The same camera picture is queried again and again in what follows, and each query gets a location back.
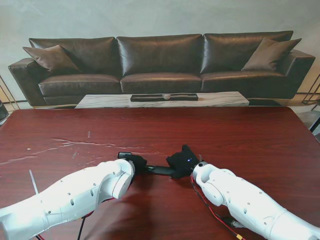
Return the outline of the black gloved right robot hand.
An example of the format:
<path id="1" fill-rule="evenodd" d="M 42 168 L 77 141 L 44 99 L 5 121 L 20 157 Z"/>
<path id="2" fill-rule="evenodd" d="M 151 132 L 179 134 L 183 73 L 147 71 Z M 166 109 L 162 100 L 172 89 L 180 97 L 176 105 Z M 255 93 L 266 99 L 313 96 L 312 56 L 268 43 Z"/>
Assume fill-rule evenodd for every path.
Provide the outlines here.
<path id="1" fill-rule="evenodd" d="M 170 174 L 170 177 L 172 179 L 181 179 L 190 176 L 196 165 L 198 165 L 201 161 L 193 153 L 190 147 L 184 144 L 181 147 L 181 151 L 168 156 L 166 158 L 166 162 L 173 170 L 173 173 Z"/>

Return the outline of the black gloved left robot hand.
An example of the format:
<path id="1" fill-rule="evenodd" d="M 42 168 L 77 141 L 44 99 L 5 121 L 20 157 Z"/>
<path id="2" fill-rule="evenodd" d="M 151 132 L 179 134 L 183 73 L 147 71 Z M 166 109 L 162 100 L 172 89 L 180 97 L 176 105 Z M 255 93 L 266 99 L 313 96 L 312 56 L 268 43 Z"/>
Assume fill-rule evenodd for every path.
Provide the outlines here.
<path id="1" fill-rule="evenodd" d="M 145 160 L 142 156 L 127 154 L 125 159 L 133 163 L 135 175 L 143 174 L 146 171 L 147 160 Z"/>

